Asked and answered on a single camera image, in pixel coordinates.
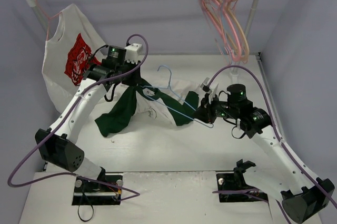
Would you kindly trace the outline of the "green and white t shirt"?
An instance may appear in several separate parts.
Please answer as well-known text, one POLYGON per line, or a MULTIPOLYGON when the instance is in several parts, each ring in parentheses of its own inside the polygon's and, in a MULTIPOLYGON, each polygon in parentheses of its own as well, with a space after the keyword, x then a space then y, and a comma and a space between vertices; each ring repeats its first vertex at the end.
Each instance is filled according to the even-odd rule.
POLYGON ((102 136, 120 133, 136 114, 148 115, 153 121, 168 126, 183 126, 192 122, 200 103, 200 85, 174 80, 173 92, 153 88, 145 79, 138 86, 129 86, 112 109, 95 119, 102 136))

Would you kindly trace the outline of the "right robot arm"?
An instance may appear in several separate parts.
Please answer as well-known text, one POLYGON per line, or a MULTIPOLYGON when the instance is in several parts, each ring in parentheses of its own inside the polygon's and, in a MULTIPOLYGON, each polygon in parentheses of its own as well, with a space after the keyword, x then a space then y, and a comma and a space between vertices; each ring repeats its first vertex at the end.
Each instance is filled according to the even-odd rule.
POLYGON ((258 169, 252 161, 240 160, 234 168, 233 182, 239 188, 255 187, 277 200, 295 223, 304 223, 324 209, 333 195, 335 186, 330 179, 321 179, 281 139, 271 117, 257 108, 246 97, 243 84, 227 87, 227 100, 205 84, 205 92, 194 117, 213 124, 216 118, 232 119, 243 134, 258 145, 276 165, 282 176, 275 178, 258 169))

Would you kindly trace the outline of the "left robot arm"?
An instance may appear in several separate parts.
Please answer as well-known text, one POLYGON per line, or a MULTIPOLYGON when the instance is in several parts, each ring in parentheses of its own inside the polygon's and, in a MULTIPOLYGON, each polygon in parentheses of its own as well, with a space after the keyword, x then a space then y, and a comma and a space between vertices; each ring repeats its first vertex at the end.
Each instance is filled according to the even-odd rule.
POLYGON ((84 73, 76 94, 60 117, 46 130, 35 134, 42 159, 68 172, 86 177, 93 192, 105 187, 105 169, 94 164, 76 142, 87 118, 112 85, 125 81, 139 71, 139 43, 127 47, 109 46, 100 64, 92 64, 84 73))

